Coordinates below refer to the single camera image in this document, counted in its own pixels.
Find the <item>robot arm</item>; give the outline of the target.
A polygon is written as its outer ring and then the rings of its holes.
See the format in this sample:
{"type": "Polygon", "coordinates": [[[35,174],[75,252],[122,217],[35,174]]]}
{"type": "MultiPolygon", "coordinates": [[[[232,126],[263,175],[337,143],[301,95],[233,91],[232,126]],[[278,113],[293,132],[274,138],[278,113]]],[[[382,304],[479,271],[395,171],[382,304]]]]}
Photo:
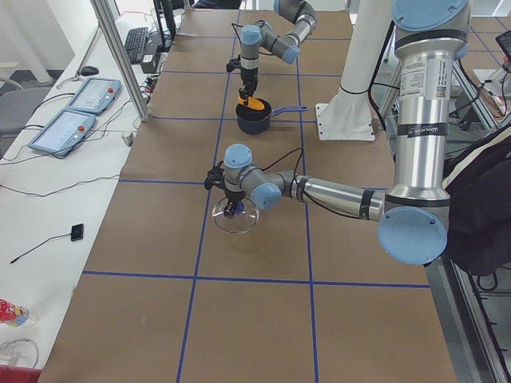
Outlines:
{"type": "Polygon", "coordinates": [[[315,10],[306,1],[275,1],[274,11],[290,22],[292,29],[280,35],[266,20],[242,26],[238,33],[240,54],[226,64],[229,73],[236,69],[240,71],[242,86],[239,88],[238,104],[254,111],[264,109],[263,102],[255,98],[260,50],[265,49],[270,55],[291,65],[299,56],[301,45],[317,25],[315,10]]]}
{"type": "Polygon", "coordinates": [[[315,107],[310,167],[262,168],[244,144],[229,146],[204,186],[224,197],[212,209],[222,231],[252,230],[283,197],[378,224],[382,249],[402,263],[433,262],[448,241],[450,197],[442,183],[454,62],[467,44],[468,1],[363,1],[339,91],[315,107]],[[371,88],[389,41],[399,60],[395,158],[375,153],[371,88]]]}

